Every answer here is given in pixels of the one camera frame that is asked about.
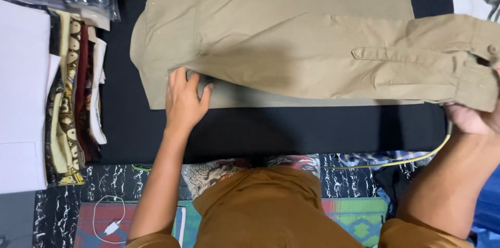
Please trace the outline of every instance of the person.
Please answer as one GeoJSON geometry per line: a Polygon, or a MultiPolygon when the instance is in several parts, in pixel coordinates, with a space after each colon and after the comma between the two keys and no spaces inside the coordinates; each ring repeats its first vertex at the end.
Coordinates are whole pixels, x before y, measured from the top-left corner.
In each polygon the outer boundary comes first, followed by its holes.
{"type": "MultiPolygon", "coordinates": [[[[179,247],[171,233],[180,173],[202,216],[197,247],[362,247],[322,210],[317,155],[271,157],[267,168],[245,159],[183,165],[188,136],[209,108],[212,85],[199,99],[198,80],[183,67],[170,74],[167,124],[127,248],[179,247]]],[[[465,239],[476,200],[500,163],[500,99],[493,113],[445,108],[456,130],[383,224],[378,247],[473,247],[465,239]]]]}

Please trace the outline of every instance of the shirt sleeve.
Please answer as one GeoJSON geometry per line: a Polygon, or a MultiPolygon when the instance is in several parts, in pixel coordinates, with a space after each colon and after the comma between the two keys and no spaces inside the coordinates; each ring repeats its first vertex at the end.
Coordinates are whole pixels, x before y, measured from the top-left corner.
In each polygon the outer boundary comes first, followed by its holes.
{"type": "Polygon", "coordinates": [[[152,233],[134,239],[125,248],[180,248],[176,238],[168,234],[152,233]]]}
{"type": "Polygon", "coordinates": [[[378,242],[380,248],[473,248],[472,243],[431,228],[410,224],[400,219],[384,223],[378,242]]]}

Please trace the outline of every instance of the white cloth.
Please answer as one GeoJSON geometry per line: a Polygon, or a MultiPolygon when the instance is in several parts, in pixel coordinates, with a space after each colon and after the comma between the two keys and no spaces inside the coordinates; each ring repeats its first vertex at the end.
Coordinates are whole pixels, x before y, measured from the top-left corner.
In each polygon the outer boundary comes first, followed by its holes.
{"type": "Polygon", "coordinates": [[[466,14],[487,20],[492,6],[483,0],[453,0],[453,8],[455,8],[455,14],[466,14]]]}
{"type": "Polygon", "coordinates": [[[46,12],[0,1],[0,194],[47,188],[43,126],[53,78],[50,29],[46,12]]]}
{"type": "Polygon", "coordinates": [[[90,110],[90,132],[92,137],[98,144],[105,144],[108,141],[101,128],[101,115],[99,104],[99,84],[104,81],[103,63],[104,53],[106,52],[106,42],[96,37],[96,29],[89,27],[89,41],[94,42],[93,50],[93,80],[91,94],[91,110],[90,110]]]}

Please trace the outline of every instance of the black table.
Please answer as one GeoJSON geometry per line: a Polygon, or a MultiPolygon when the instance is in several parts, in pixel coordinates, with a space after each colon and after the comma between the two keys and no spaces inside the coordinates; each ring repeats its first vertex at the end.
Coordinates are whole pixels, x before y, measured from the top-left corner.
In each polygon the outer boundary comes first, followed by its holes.
{"type": "MultiPolygon", "coordinates": [[[[103,33],[108,43],[102,87],[101,164],[151,163],[166,123],[149,109],[130,61],[130,37],[146,0],[119,0],[122,21],[103,33]]],[[[453,13],[452,0],[411,0],[416,18],[453,13]]],[[[185,163],[281,153],[378,150],[430,151],[446,135],[445,114],[434,104],[357,107],[211,109],[193,130],[185,163]]]]}

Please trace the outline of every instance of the yellow cable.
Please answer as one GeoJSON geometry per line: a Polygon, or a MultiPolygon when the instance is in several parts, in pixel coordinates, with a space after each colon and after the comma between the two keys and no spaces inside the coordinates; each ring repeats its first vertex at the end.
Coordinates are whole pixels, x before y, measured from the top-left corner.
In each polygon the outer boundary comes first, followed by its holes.
{"type": "Polygon", "coordinates": [[[407,159],[407,160],[396,161],[396,162],[390,162],[390,163],[385,163],[385,164],[349,166],[349,167],[332,167],[332,166],[321,166],[321,167],[324,168],[324,169],[344,169],[344,170],[345,169],[356,169],[356,168],[386,167],[386,166],[400,165],[400,164],[405,164],[405,163],[409,163],[409,162],[415,162],[415,161],[419,161],[419,160],[422,160],[422,159],[426,159],[427,157],[431,157],[434,154],[436,154],[438,151],[440,151],[442,149],[442,147],[448,142],[449,137],[452,134],[452,126],[453,126],[453,124],[450,121],[448,121],[447,135],[446,135],[445,139],[442,141],[442,143],[436,149],[434,149],[433,151],[431,151],[431,152],[429,152],[429,153],[427,153],[425,155],[422,155],[420,157],[416,157],[416,158],[412,158],[412,159],[407,159]]]}

